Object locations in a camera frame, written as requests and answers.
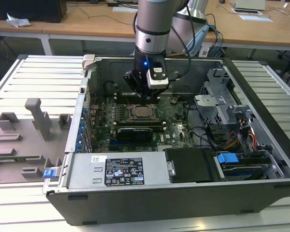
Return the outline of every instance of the gray 3d-printed part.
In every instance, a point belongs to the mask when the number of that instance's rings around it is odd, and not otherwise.
[[[14,148],[3,148],[0,149],[0,156],[13,156],[15,152]]]
[[[67,115],[67,114],[59,115],[58,124],[61,130],[70,129],[71,122],[72,122],[71,115]]]
[[[49,158],[46,159],[45,164],[44,164],[44,169],[52,168],[54,165],[50,161]]]
[[[51,127],[52,126],[52,121],[49,118],[48,112],[42,112],[42,113],[44,115],[45,122],[48,124],[49,127]],[[36,122],[33,120],[32,123],[33,123],[35,129],[38,130],[39,126],[36,124]]]
[[[39,98],[28,98],[25,104],[25,108],[31,111],[34,121],[41,132],[42,137],[45,141],[50,140],[50,126],[49,118],[48,120],[44,118],[44,114],[40,108],[41,100]]]
[[[37,178],[42,176],[42,172],[38,167],[22,168],[21,174],[25,178]]]
[[[20,141],[20,140],[21,140],[20,134],[0,135],[0,143],[1,142],[15,142],[15,141]]]
[[[26,161],[29,164],[45,163],[45,158],[43,155],[40,155],[38,158],[27,158]]]
[[[13,127],[14,122],[19,122],[18,118],[14,113],[2,113],[0,115],[0,128],[3,131],[15,130]]]
[[[61,159],[58,157],[57,160],[56,160],[55,167],[60,167],[61,165],[62,165],[62,161],[61,161]]]
[[[12,157],[0,157],[0,184],[41,182],[43,176],[24,178],[21,174],[22,168],[39,167],[43,172],[46,158],[49,158],[52,164],[56,163],[57,158],[63,160],[69,130],[61,130],[57,118],[51,119],[51,123],[50,141],[44,141],[41,133],[37,133],[32,119],[20,119],[18,123],[13,124],[15,130],[3,131],[0,128],[0,135],[20,134],[22,137],[20,141],[0,143],[0,149],[11,147],[16,151]]]

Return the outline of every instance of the black plastic cover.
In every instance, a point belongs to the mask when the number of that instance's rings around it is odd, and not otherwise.
[[[194,147],[165,149],[167,161],[174,164],[175,176],[171,183],[219,181],[213,157],[205,150]]]

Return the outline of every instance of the barcode sticker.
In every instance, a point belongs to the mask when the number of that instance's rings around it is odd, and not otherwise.
[[[105,162],[106,159],[107,159],[107,156],[92,156],[91,162],[92,163]]]

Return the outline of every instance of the warning label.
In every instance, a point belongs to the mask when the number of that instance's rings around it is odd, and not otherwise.
[[[144,170],[142,158],[106,159],[105,185],[143,185]]]

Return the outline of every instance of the wooden table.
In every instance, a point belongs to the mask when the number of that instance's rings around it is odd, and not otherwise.
[[[267,1],[268,8],[282,8],[284,4],[284,2]],[[238,14],[228,13],[227,10],[231,12],[231,8],[229,0],[226,0],[225,4],[219,4],[218,0],[209,0],[206,8],[207,14],[215,15],[217,29],[224,36],[223,46],[290,50],[290,15],[278,11],[269,11],[268,15],[273,22],[244,21]],[[106,5],[80,5],[77,7],[75,4],[68,3],[67,14],[60,24],[32,22],[31,26],[17,29],[5,21],[0,21],[0,35],[39,38],[45,54],[52,55],[49,39],[135,42],[131,25],[133,17],[134,13],[113,12],[113,8]],[[210,15],[208,16],[208,22],[210,24],[214,23]],[[206,50],[211,47],[214,40],[215,34],[209,32],[202,49]]]

